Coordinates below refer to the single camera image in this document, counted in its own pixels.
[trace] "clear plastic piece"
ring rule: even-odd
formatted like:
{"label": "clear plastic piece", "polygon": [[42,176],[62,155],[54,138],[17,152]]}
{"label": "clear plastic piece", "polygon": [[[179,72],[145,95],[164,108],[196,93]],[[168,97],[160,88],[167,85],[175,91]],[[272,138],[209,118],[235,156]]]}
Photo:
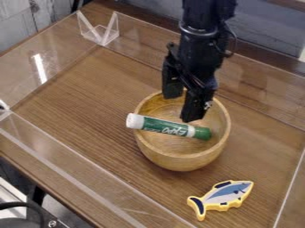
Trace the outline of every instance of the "clear plastic piece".
{"label": "clear plastic piece", "polygon": [[0,58],[0,109],[13,108],[97,46],[84,39],[77,14]]}
{"label": "clear plastic piece", "polygon": [[15,112],[7,111],[0,116],[0,151],[13,153],[11,144],[92,197],[93,207],[98,205],[101,210],[105,227],[195,227]]}
{"label": "clear plastic piece", "polygon": [[93,26],[81,11],[77,12],[82,35],[98,45],[108,46],[120,37],[118,14],[114,12],[109,25]]}

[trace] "blue fish fin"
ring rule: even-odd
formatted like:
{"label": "blue fish fin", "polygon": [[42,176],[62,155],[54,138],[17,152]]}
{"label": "blue fish fin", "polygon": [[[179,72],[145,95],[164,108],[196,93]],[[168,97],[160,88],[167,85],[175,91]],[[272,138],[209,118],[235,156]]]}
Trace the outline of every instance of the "blue fish fin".
{"label": "blue fish fin", "polygon": [[203,199],[199,197],[191,196],[188,198],[188,205],[195,209],[199,220],[203,221],[207,215]]}

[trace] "green glue stick cap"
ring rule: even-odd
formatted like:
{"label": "green glue stick cap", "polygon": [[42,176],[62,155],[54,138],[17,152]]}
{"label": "green glue stick cap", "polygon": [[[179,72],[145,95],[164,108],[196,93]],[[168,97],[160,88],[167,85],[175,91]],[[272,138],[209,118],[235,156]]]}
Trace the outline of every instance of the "green glue stick cap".
{"label": "green glue stick cap", "polygon": [[213,133],[208,127],[196,127],[196,135],[193,136],[197,139],[211,140]]}

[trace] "screw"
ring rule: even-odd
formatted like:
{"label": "screw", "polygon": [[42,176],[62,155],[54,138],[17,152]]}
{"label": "screw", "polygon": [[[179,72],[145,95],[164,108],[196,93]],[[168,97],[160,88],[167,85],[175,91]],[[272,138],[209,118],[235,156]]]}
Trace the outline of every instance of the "screw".
{"label": "screw", "polygon": [[57,227],[57,224],[58,224],[58,223],[57,223],[57,221],[54,221],[54,220],[53,220],[53,221],[50,221],[50,224],[49,224],[50,228]]}

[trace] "yellow toy fish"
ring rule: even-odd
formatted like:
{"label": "yellow toy fish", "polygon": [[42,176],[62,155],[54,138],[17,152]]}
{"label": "yellow toy fish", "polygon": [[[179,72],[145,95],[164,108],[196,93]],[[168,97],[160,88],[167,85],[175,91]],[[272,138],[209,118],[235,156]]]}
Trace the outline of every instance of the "yellow toy fish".
{"label": "yellow toy fish", "polygon": [[193,207],[199,220],[204,221],[208,210],[228,211],[229,208],[240,208],[253,186],[255,183],[249,181],[227,181],[216,184],[204,197],[191,196],[188,205]]}

